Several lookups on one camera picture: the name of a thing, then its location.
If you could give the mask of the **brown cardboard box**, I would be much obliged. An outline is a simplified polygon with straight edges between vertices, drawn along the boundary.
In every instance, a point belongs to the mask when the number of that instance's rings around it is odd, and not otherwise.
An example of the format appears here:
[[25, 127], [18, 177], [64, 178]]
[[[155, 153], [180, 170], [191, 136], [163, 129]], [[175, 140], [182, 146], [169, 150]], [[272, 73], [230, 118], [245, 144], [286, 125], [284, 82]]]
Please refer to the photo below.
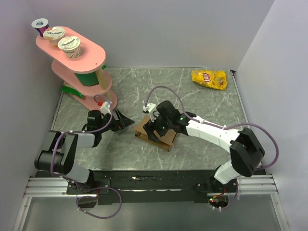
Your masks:
[[143, 120], [133, 128], [135, 130], [135, 136], [144, 140], [147, 143], [150, 143], [160, 149], [169, 152], [171, 148], [174, 147], [174, 141], [177, 137], [177, 133], [174, 130], [168, 130], [165, 136], [160, 137], [159, 134], [155, 131], [154, 134], [159, 139], [159, 142], [151, 141], [148, 139], [147, 133], [143, 128], [143, 125], [145, 125], [149, 121], [150, 118], [148, 116], [145, 116]]

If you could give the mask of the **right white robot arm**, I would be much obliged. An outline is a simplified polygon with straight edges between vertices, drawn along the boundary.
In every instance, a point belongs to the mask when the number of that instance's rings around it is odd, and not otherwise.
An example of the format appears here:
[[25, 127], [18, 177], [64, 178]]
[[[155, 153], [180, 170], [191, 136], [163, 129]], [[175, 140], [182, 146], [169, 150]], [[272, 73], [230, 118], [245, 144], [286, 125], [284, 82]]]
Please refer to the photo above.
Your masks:
[[158, 142], [160, 137], [173, 130], [208, 141], [230, 154], [231, 159], [220, 165], [208, 180], [208, 184], [216, 192], [226, 188], [231, 180], [240, 176], [252, 176], [265, 155], [259, 140], [249, 128], [223, 128], [194, 113], [180, 113], [170, 101], [163, 101], [159, 105], [149, 103], [142, 110], [150, 117], [143, 126], [149, 140]]

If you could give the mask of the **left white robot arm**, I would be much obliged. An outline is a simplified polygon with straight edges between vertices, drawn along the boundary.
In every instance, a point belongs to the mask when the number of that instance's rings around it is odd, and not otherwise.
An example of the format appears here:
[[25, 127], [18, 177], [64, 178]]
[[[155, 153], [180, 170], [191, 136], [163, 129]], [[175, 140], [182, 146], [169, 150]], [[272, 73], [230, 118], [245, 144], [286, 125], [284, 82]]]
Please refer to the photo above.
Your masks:
[[48, 131], [34, 166], [37, 170], [63, 177], [78, 185], [83, 193], [91, 193], [95, 189], [94, 173], [78, 164], [75, 160], [76, 149], [97, 147], [102, 133], [117, 132], [133, 124], [134, 120], [127, 118], [117, 109], [107, 113], [91, 110], [81, 131]]

